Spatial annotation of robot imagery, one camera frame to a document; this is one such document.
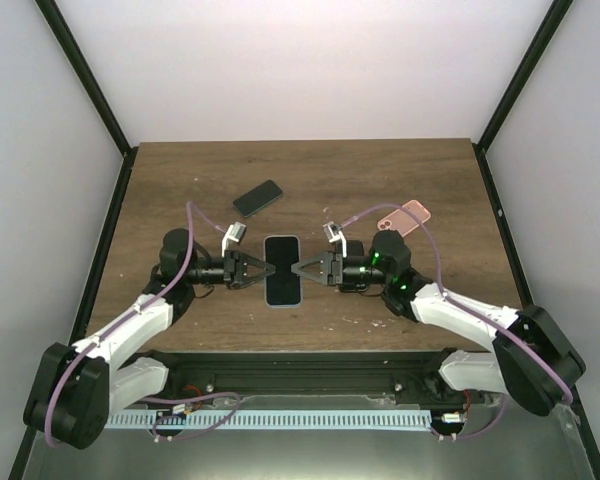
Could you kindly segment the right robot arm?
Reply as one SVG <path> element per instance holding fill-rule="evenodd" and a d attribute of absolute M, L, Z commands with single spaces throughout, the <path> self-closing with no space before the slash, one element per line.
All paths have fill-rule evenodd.
<path fill-rule="evenodd" d="M 445 403 L 462 390 L 509 396 L 526 411 L 548 415 L 574 400 L 574 386 L 586 371 L 582 357 L 550 313 L 490 305 L 444 289 L 411 264 L 411 251 L 393 230 L 377 232 L 368 251 L 341 241 L 292 265 L 293 273 L 341 291 L 379 285 L 384 305 L 396 316 L 450 331 L 480 346 L 478 353 L 455 350 L 424 378 L 427 396 Z"/>

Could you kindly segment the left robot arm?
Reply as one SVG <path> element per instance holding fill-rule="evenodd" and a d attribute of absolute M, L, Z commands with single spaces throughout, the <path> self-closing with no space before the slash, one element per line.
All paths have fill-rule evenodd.
<path fill-rule="evenodd" d="M 95 333 L 45 350 L 24 407 L 23 421 L 53 445 L 90 446 L 109 417 L 146 397 L 164 404 L 184 392 L 183 377 L 140 347 L 173 326 L 192 305 L 195 285 L 247 288 L 274 274 L 275 266 L 224 248 L 221 256 L 196 252 L 190 231 L 162 240 L 159 262 L 133 304 Z"/>

